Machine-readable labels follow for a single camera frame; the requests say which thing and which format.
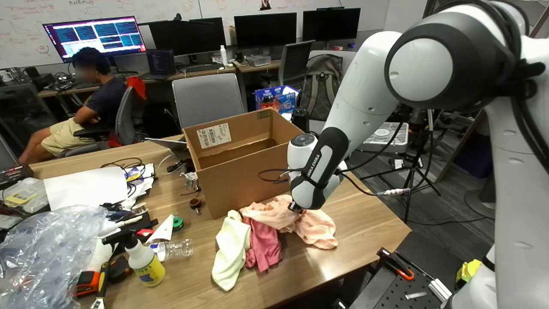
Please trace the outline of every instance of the open cardboard box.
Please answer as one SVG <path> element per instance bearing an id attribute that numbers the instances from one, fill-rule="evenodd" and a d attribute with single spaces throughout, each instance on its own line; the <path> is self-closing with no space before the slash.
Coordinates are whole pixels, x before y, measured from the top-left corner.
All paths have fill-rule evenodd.
<path id="1" fill-rule="evenodd" d="M 291 190 L 277 178 L 299 126 L 275 109 L 258 109 L 184 128 L 212 217 Z"/>

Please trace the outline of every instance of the backpack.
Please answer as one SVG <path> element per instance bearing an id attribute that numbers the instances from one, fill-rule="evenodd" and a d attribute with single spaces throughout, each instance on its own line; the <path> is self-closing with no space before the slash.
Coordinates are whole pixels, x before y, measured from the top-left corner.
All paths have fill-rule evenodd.
<path id="1" fill-rule="evenodd" d="M 344 78 L 344 58 L 316 54 L 308 61 L 308 77 L 301 90 L 299 109 L 308 118 L 327 120 Z"/>

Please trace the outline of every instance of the man sitting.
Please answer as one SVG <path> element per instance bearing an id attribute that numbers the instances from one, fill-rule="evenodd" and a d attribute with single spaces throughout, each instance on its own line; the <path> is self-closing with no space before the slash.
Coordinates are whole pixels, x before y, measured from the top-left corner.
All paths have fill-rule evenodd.
<path id="1" fill-rule="evenodd" d="M 100 89 L 86 99 L 73 118 L 35 132 L 20 156 L 21 164 L 62 156 L 71 147 L 95 142 L 95 138 L 74 135 L 76 130 L 95 125 L 116 128 L 116 116 L 126 90 L 124 78 L 110 72 L 109 58 L 95 47 L 80 49 L 73 56 L 73 65 L 88 80 L 100 84 Z"/>

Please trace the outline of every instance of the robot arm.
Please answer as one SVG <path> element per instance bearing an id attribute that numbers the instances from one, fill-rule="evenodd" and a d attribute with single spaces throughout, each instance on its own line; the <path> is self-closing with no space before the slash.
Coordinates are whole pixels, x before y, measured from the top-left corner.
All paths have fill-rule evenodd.
<path id="1" fill-rule="evenodd" d="M 526 29 L 527 20 L 519 8 L 503 1 L 476 1 L 448 6 L 406 32 L 373 34 L 347 70 L 320 137 L 306 133 L 291 142 L 296 207 L 318 209 L 327 202 L 342 181 L 342 159 L 390 116 L 397 102 L 435 109 L 478 109 L 491 102 L 493 147 L 498 147 L 496 259 L 505 264 L 493 279 L 498 281 L 498 302 L 500 307 L 549 307 L 543 291 L 549 286 L 549 267 L 543 262 L 549 243 L 534 236 L 549 233 L 548 223 L 539 219 L 549 217 L 549 176 L 541 176 L 541 171 L 519 176 L 526 169 L 549 171 L 549 125 L 544 118 L 549 116 L 544 99 L 549 77 L 543 75 L 549 63 L 549 39 L 526 37 Z M 536 195 L 536 202 L 522 205 L 519 193 L 512 193 L 517 187 L 510 187 L 510 178 L 500 180 L 500 173 L 517 176 L 519 190 L 531 181 L 522 195 Z M 496 295 L 478 298 L 483 296 L 472 291 L 462 307 L 498 305 Z"/>

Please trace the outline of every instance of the computer monitor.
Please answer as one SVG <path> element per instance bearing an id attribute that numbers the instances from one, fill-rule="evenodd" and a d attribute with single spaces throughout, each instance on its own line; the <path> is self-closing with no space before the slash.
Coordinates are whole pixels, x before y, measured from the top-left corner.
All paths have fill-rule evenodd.
<path id="1" fill-rule="evenodd" d="M 361 8 L 306 10 L 303 39 L 354 39 L 357 37 L 359 18 Z"/>
<path id="2" fill-rule="evenodd" d="M 174 54 L 193 54 L 220 49 L 225 44 L 224 20 L 164 20 L 150 23 L 158 49 L 174 49 Z"/>
<path id="3" fill-rule="evenodd" d="M 64 61 L 85 46 L 105 54 L 141 53 L 145 42 L 134 15 L 44 23 Z"/>
<path id="4" fill-rule="evenodd" d="M 296 42 L 296 13 L 236 15 L 239 46 Z"/>

